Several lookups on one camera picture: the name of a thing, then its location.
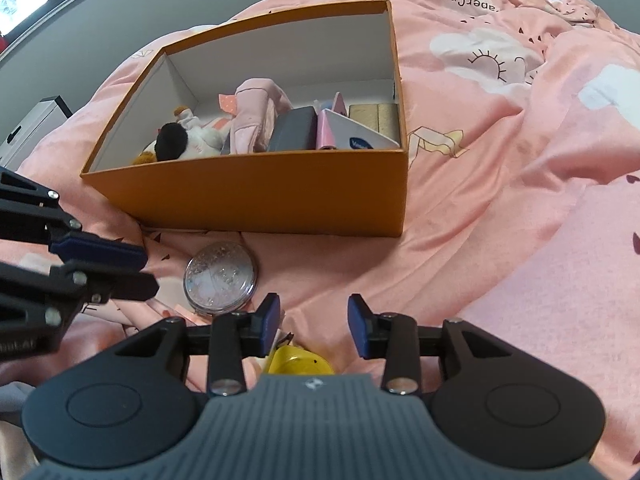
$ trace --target transparent round container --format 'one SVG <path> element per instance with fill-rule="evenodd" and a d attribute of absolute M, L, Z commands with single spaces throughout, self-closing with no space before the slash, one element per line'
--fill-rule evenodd
<path fill-rule="evenodd" d="M 254 294 L 257 267 L 244 246 L 217 242 L 187 264 L 184 293 L 199 314 L 216 316 L 242 308 Z"/>

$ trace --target open box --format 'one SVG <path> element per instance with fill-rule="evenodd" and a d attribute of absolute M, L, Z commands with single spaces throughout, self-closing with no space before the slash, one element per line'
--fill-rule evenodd
<path fill-rule="evenodd" d="M 294 107 L 331 99 L 398 104 L 401 147 L 130 162 L 179 105 L 203 120 L 218 95 L 271 78 Z M 169 44 L 140 75 L 82 169 L 113 205 L 156 228 L 399 236 L 408 155 L 388 0 L 270 12 Z"/>

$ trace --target bed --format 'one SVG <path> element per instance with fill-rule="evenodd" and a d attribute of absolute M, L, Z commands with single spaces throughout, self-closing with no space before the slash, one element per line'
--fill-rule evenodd
<path fill-rule="evenodd" d="M 235 19 L 332 1 L 264 0 Z M 589 0 L 391 3 L 410 132 L 401 238 L 148 230 L 84 186 L 79 171 L 149 54 L 193 34 L 175 32 L 123 62 L 19 170 L 57 190 L 86 230 L 143 244 L 161 291 L 86 310 L 58 354 L 2 365 L 2 383 L 37 385 L 162 316 L 204 322 L 185 308 L 184 266 L 212 241 L 235 240 L 258 259 L 256 301 L 278 292 L 284 330 L 339 372 L 381 372 L 350 340 L 346 300 L 359 292 L 375 311 L 421 324 L 463 317 L 578 377 L 607 410 L 594 465 L 630 478 L 640 450 L 639 37 Z M 339 44 L 327 53 L 339 54 Z M 0 257 L 55 263 L 6 241 Z M 436 366 L 423 365 L 435 386 Z M 255 381 L 259 367 L 245 371 Z M 188 380 L 203 386 L 203 361 Z"/>

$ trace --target pink bedspread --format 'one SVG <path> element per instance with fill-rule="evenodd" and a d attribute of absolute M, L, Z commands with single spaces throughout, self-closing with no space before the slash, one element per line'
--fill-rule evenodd
<path fill-rule="evenodd" d="M 239 18 L 331 1 L 265 0 Z M 594 464 L 627 479 L 640 449 L 638 36 L 588 0 L 391 1 L 411 131 L 404 235 L 242 234 L 260 264 L 257 301 L 278 292 L 286 330 L 337 370 L 374 375 L 382 364 L 359 360 L 350 341 L 348 295 L 422 324 L 462 316 L 594 388 L 609 417 Z M 193 33 L 125 60 L 20 168 L 58 190 L 86 229 L 144 244 L 158 299 L 183 313 L 190 256 L 241 235 L 144 232 L 78 173 L 150 54 Z M 9 262 L 34 254 L 45 252 L 0 242 Z M 154 302 L 87 311 L 94 321 L 79 319 L 58 356 L 4 365 L 2 382 L 37 384 L 124 337 L 123 325 L 143 328 L 168 311 Z M 189 379 L 202 387 L 202 360 Z"/>

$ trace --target orange box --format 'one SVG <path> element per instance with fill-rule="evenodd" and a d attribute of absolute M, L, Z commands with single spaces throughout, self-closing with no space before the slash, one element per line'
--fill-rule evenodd
<path fill-rule="evenodd" d="M 246 79 L 273 79 L 295 107 L 342 92 L 350 104 L 396 102 L 400 149 L 267 152 L 130 162 L 174 120 L 201 119 Z M 229 22 L 169 44 L 109 120 L 81 177 L 155 228 L 402 234 L 408 155 L 388 0 L 297 7 Z"/>

